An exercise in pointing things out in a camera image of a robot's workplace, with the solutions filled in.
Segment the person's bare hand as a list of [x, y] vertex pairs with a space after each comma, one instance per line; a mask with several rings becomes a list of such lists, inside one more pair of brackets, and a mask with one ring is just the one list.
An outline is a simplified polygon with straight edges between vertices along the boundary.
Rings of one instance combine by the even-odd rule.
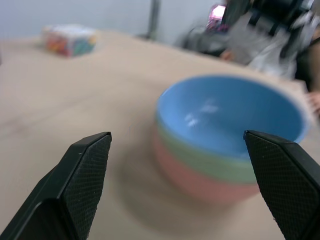
[[310, 103], [312, 110], [315, 114], [320, 115], [320, 92], [313, 91], [307, 94], [308, 102]]

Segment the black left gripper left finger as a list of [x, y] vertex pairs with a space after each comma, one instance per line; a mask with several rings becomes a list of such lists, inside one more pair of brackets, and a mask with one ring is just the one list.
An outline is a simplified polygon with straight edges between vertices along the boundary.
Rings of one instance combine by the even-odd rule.
[[86, 240], [102, 196], [110, 132], [73, 143], [34, 187], [2, 240]]

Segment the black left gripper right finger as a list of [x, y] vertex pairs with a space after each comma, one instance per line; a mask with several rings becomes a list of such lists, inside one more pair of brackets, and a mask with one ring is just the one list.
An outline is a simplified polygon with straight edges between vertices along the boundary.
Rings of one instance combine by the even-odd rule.
[[297, 143], [243, 134], [260, 193], [286, 240], [320, 238], [320, 166]]

